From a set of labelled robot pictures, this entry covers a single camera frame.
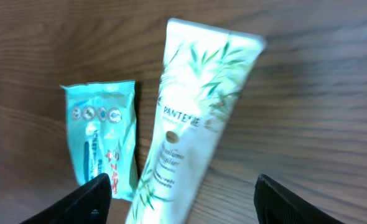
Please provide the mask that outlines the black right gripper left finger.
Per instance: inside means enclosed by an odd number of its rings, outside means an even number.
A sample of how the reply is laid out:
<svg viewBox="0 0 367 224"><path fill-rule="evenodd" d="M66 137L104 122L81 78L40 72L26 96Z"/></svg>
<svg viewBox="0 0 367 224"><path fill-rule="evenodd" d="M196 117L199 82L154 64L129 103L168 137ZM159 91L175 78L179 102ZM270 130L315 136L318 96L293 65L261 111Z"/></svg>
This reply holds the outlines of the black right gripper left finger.
<svg viewBox="0 0 367 224"><path fill-rule="evenodd" d="M111 203L108 174L102 173L23 224L105 224Z"/></svg>

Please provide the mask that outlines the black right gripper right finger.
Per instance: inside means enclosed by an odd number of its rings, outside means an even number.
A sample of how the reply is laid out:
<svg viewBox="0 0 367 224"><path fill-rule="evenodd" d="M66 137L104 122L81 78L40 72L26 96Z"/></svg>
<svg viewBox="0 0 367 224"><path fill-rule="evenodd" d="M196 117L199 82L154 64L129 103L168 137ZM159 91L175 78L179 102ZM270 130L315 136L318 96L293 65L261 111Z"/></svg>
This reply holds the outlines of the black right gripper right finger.
<svg viewBox="0 0 367 224"><path fill-rule="evenodd" d="M262 224L343 224L265 174L256 181L254 206Z"/></svg>

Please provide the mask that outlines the teal wet wipes packet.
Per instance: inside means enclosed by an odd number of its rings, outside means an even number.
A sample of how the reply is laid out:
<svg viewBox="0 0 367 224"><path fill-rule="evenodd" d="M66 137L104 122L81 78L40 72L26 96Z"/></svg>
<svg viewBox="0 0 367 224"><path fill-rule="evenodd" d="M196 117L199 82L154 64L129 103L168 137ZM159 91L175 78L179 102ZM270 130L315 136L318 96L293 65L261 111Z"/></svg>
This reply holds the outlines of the teal wet wipes packet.
<svg viewBox="0 0 367 224"><path fill-rule="evenodd" d="M66 132L75 177L84 185L105 173L111 196L132 201L138 185L135 82L64 87Z"/></svg>

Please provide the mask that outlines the white Pantene tube gold cap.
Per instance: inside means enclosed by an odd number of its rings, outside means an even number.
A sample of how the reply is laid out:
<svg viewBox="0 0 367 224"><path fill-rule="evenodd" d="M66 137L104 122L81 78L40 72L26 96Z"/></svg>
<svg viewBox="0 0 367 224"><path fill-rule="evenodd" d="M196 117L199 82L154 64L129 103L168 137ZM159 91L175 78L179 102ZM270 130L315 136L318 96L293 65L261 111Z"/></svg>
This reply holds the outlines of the white Pantene tube gold cap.
<svg viewBox="0 0 367 224"><path fill-rule="evenodd" d="M261 36L171 18L154 132L127 223L184 223Z"/></svg>

